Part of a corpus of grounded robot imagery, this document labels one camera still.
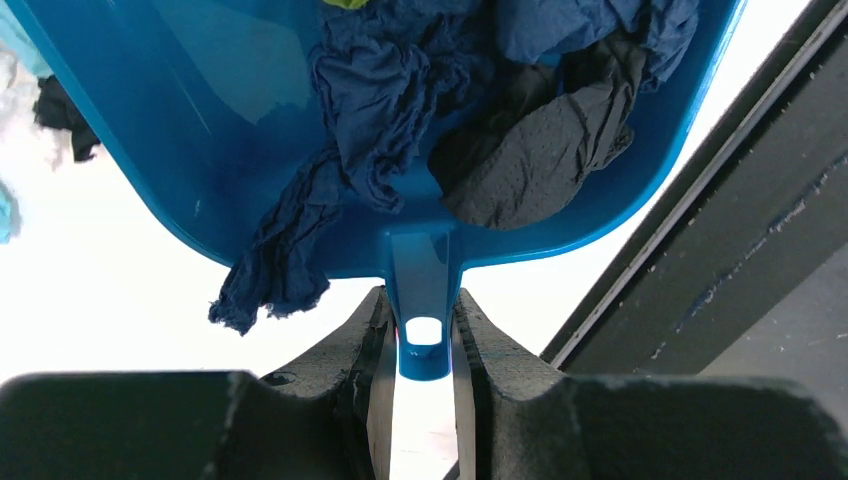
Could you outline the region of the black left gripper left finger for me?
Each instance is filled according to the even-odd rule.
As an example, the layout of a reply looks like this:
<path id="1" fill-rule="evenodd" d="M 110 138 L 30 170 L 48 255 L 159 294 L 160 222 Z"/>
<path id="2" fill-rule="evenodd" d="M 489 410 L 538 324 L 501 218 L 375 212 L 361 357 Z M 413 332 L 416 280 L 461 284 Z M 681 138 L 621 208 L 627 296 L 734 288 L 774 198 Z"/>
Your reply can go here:
<path id="1" fill-rule="evenodd" d="M 384 288 L 297 358 L 245 371 L 31 374 L 1 389 L 5 479 L 386 479 Z"/>

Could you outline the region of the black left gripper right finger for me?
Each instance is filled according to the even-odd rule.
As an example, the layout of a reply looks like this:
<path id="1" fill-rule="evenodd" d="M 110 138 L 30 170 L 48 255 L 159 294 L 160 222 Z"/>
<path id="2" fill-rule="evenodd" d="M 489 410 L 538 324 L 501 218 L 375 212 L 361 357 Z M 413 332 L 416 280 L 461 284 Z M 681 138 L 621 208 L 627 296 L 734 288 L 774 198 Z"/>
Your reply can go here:
<path id="1" fill-rule="evenodd" d="M 453 309 L 463 479 L 843 479 L 847 439 L 801 386 L 766 378 L 570 376 Z"/>

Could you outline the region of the blue plastic dustpan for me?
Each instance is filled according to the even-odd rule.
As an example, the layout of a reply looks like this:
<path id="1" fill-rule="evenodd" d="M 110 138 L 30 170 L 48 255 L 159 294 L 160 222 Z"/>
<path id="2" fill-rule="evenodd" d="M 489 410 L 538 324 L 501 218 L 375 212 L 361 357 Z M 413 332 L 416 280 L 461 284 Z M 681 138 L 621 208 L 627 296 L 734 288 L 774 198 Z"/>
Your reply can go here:
<path id="1" fill-rule="evenodd" d="M 401 321 L 437 318 L 470 268 L 546 258 L 627 221 L 670 172 L 744 10 L 673 2 L 695 21 L 681 65 L 639 95 L 622 162 L 561 213 L 498 233 L 441 204 L 424 158 L 495 96 L 488 1 L 44 1 L 9 5 L 157 220 L 224 265 L 251 245 L 298 170 L 340 167 L 310 236 L 322 281 L 380 277 Z"/>

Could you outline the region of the small black paper scrap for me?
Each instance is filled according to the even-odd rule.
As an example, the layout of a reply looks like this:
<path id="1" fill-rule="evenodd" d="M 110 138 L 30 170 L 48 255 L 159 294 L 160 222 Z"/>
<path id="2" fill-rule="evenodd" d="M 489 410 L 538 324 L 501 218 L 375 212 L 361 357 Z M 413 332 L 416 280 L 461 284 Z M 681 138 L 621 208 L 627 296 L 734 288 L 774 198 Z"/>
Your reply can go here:
<path id="1" fill-rule="evenodd" d="M 33 105 L 35 122 L 53 130 L 68 131 L 75 163 L 84 163 L 94 155 L 92 149 L 101 144 L 70 96 L 55 75 L 37 80 L 39 96 Z"/>

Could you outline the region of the white paper scrap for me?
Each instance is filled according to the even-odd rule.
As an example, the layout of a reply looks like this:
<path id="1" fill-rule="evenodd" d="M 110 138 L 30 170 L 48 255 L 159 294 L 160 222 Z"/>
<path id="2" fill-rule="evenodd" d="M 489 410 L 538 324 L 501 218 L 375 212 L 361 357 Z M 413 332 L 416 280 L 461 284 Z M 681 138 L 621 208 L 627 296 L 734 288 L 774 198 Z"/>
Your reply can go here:
<path id="1" fill-rule="evenodd" d="M 73 159 L 70 134 L 35 121 L 33 106 L 39 93 L 36 78 L 1 46 L 1 146 L 56 171 Z"/>

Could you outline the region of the green paper scrap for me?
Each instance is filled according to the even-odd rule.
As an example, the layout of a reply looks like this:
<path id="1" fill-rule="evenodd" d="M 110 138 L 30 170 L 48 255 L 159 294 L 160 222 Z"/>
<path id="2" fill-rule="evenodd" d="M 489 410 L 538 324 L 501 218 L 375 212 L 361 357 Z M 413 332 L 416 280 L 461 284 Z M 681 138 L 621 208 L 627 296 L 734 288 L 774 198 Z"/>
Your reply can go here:
<path id="1" fill-rule="evenodd" d="M 324 0 L 324 3 L 345 9 L 345 10 L 357 10 L 365 6 L 369 0 Z"/>

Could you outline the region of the black table edge rail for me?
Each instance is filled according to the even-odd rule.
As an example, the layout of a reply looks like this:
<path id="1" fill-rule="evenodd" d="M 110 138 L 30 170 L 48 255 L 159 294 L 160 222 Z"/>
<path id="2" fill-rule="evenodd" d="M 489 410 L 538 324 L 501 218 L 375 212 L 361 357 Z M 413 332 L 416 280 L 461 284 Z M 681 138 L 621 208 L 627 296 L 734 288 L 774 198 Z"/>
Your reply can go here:
<path id="1" fill-rule="evenodd" d="M 813 1 L 542 352 L 696 374 L 847 240 L 847 5 Z"/>

